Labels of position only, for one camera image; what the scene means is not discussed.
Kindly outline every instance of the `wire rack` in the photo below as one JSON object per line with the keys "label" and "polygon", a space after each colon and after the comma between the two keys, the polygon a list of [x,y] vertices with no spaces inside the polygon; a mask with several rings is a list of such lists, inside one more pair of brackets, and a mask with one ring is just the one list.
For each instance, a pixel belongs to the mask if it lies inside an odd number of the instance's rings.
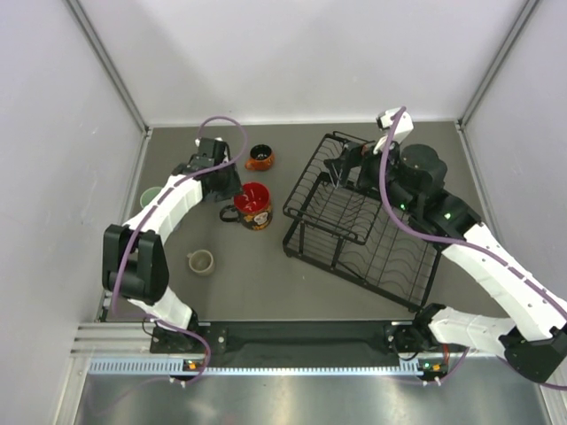
{"label": "wire rack", "polygon": [[[440,254],[399,230],[382,209],[377,190],[358,190],[358,168],[346,186],[331,181],[325,159],[338,158],[348,142],[369,143],[343,133],[326,135],[283,206],[293,223],[283,250],[418,311],[427,302]],[[396,212],[405,220],[403,212]]]}

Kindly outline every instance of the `white wall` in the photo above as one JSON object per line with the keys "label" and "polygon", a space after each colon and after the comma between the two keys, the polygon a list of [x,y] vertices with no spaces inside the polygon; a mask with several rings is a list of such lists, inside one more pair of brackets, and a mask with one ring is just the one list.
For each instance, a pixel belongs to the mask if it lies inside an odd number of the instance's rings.
{"label": "white wall", "polygon": [[0,2],[0,423],[53,414],[141,142],[62,1]]}
{"label": "white wall", "polygon": [[508,249],[567,298],[567,2],[541,2],[468,127]]}
{"label": "white wall", "polygon": [[82,0],[142,115],[458,118],[524,0]]}

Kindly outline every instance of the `light green cup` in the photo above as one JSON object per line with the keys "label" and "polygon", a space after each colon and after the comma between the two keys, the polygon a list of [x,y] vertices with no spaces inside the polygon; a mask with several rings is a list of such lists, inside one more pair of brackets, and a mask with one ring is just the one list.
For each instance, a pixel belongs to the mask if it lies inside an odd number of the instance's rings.
{"label": "light green cup", "polygon": [[156,186],[146,189],[142,196],[140,196],[140,206],[144,209],[148,204],[161,192],[163,188]]}

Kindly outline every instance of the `white cup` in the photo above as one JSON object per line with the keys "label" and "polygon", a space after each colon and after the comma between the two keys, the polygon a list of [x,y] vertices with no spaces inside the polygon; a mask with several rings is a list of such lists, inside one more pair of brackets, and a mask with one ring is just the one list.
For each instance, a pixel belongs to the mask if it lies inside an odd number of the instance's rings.
{"label": "white cup", "polygon": [[198,250],[187,254],[189,268],[199,276],[208,276],[214,271],[213,254],[207,250]]}

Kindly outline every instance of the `large mug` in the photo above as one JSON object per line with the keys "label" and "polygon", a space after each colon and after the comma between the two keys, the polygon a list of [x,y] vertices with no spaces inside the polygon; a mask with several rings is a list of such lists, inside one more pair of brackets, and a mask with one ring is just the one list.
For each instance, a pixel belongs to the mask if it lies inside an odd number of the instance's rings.
{"label": "large mug", "polygon": [[227,223],[237,222],[250,230],[262,230],[272,221],[272,201],[263,184],[252,182],[242,185],[244,193],[233,198],[233,205],[221,209],[219,216]]}

